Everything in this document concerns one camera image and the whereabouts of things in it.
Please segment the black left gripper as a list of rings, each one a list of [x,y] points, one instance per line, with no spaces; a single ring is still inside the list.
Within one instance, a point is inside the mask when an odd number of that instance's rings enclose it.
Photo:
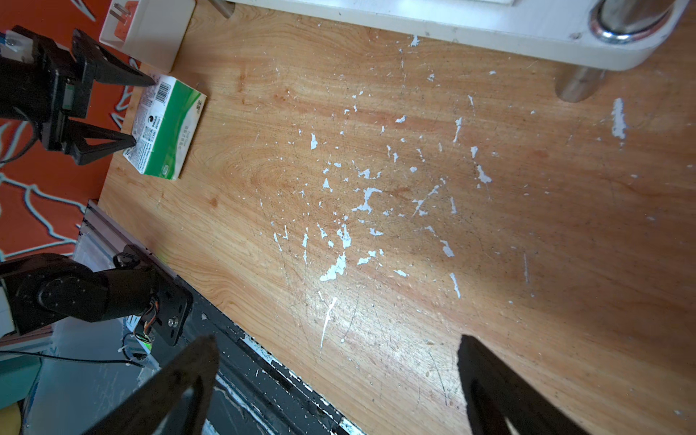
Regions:
[[[47,150],[64,152],[84,166],[136,145],[123,132],[82,123],[92,82],[150,87],[152,77],[111,54],[82,30],[72,48],[19,25],[1,43],[1,117],[27,121]]]

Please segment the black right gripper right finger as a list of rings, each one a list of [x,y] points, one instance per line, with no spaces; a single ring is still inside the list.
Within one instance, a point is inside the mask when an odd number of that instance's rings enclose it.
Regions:
[[[458,368],[473,434],[587,432],[474,336],[462,335]]]

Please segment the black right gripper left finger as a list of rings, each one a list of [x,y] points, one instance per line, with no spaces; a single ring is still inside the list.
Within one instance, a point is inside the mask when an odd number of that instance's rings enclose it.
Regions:
[[[201,336],[87,434],[201,434],[219,369],[212,335]]]

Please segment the white tissue pack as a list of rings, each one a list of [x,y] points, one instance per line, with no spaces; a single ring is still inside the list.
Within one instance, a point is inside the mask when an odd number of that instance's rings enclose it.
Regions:
[[[181,174],[208,96],[177,78],[152,74],[135,114],[134,147],[123,152],[142,175],[175,181]]]

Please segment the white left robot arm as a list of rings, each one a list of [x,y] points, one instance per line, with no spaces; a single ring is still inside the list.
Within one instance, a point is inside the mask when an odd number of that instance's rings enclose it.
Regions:
[[[136,139],[86,123],[95,83],[147,88],[154,80],[123,63],[81,30],[71,48],[16,26],[1,34],[1,116],[25,121],[32,137],[2,159],[21,159],[36,143],[78,166],[131,150]],[[111,269],[94,272],[70,257],[40,253],[2,261],[1,286],[14,329],[24,335],[66,317],[96,323],[137,315],[137,337],[152,332],[174,346],[193,305],[193,295],[145,248],[130,244]]]

